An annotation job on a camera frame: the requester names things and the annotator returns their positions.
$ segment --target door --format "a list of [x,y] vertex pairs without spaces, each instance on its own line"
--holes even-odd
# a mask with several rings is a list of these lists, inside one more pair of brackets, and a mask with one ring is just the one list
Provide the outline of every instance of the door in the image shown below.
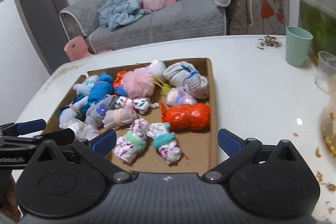
[[64,52],[68,38],[58,17],[54,0],[20,0],[36,42],[52,71],[69,62]]

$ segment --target painted girl figure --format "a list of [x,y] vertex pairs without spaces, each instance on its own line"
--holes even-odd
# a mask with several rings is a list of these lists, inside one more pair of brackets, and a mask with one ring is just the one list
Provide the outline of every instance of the painted girl figure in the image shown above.
[[269,4],[269,2],[267,0],[261,0],[261,18],[262,18],[262,32],[264,33],[264,22],[265,19],[267,19],[267,21],[269,22],[269,24],[271,25],[272,29],[273,25],[271,23],[271,21],[269,20],[270,17],[274,16],[274,10],[272,8],[272,6]]

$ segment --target cardboard tray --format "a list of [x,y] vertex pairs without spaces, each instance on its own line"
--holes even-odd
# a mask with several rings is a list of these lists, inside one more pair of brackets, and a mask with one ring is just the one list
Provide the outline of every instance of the cardboard tray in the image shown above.
[[[205,128],[201,131],[177,131],[176,138],[183,150],[185,156],[177,163],[168,165],[165,160],[157,153],[157,151],[151,146],[151,139],[148,138],[147,146],[144,151],[139,153],[133,164],[129,165],[123,163],[119,158],[113,155],[111,152],[106,158],[132,173],[137,172],[152,172],[152,173],[185,173],[185,172],[196,172],[199,175],[203,175],[206,171],[217,165],[217,120],[216,120],[216,102],[215,102],[215,87],[214,79],[211,67],[211,61],[208,58],[188,58],[188,59],[175,59],[164,61],[165,65],[168,67],[176,62],[186,61],[193,64],[201,75],[206,76],[209,81],[209,98],[207,100],[198,100],[198,102],[205,103],[211,107],[210,116],[210,127]],[[111,75],[114,79],[118,71],[129,71],[136,68],[146,67],[147,64],[137,64],[121,67],[113,67],[101,70],[89,71],[88,75],[100,75],[102,72],[106,72]],[[78,77],[74,84],[82,83],[85,80],[85,76],[81,75]],[[154,94],[151,97],[151,102],[165,102],[165,96],[161,95],[161,89],[155,87]],[[59,130],[58,127],[58,109],[70,103],[76,96],[76,92],[70,88],[68,93],[65,95],[63,100],[59,103],[57,109],[53,112],[50,117],[46,129],[43,133],[48,133],[52,131]],[[150,109],[146,115],[141,115],[138,113],[138,117],[143,117],[148,121],[148,123],[161,122],[161,111],[160,109]],[[128,126],[121,127],[116,130],[119,136],[126,133]]]

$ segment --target gray sofa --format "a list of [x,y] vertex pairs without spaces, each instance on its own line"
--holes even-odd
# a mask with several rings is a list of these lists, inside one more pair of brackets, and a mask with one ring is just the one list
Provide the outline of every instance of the gray sofa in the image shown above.
[[178,0],[113,32],[98,25],[97,11],[106,1],[85,0],[60,12],[69,40],[81,36],[89,50],[98,53],[183,38],[247,34],[247,0],[232,0],[227,8],[214,0]]

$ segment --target sofa cushion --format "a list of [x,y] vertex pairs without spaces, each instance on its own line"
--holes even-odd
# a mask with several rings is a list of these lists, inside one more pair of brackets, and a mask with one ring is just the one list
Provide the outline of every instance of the sofa cushion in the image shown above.
[[111,32],[98,27],[89,37],[98,53],[155,42],[226,34],[226,15],[213,0],[179,0]]

